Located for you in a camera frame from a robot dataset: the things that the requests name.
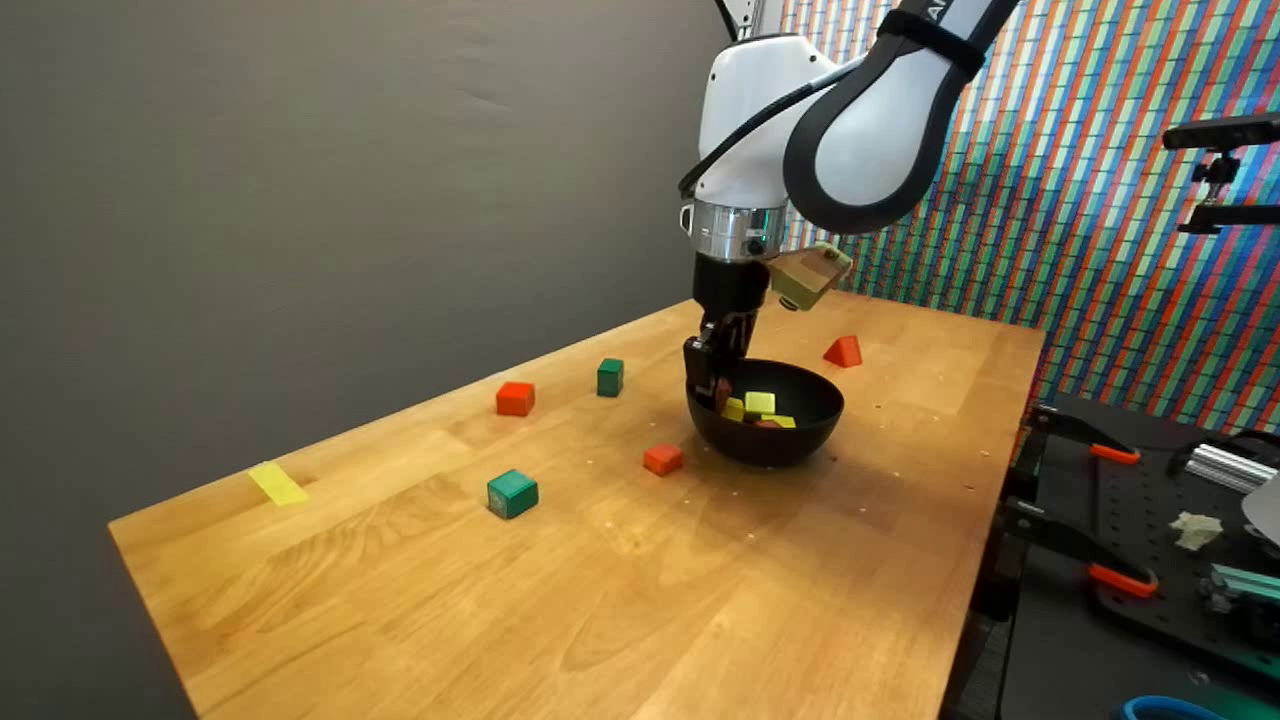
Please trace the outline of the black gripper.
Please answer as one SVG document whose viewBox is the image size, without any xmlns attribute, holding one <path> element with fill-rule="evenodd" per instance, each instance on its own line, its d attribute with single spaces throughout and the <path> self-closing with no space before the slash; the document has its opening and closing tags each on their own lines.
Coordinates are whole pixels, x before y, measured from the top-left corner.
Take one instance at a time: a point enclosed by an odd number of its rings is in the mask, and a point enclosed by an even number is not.
<svg viewBox="0 0 1280 720">
<path fill-rule="evenodd" d="M 766 264 L 697 261 L 691 300 L 701 302 L 701 322 L 688 334 L 688 389 L 697 394 L 711 394 L 737 376 L 737 364 L 748 355 L 766 292 Z"/>
</svg>

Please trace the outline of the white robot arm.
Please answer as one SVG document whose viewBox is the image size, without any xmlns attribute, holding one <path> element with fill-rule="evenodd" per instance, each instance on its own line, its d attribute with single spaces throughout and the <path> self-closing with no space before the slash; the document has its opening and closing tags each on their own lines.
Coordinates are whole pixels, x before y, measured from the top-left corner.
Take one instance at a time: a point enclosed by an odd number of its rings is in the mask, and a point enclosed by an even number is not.
<svg viewBox="0 0 1280 720">
<path fill-rule="evenodd" d="M 755 30 L 709 63 L 697 165 L 677 184 L 697 248 L 701 329 L 684 343 L 697 394 L 717 394 L 748 355 L 785 211 L 855 236 L 929 196 L 951 111 L 1015 5 L 899 0 L 861 61 Z"/>
</svg>

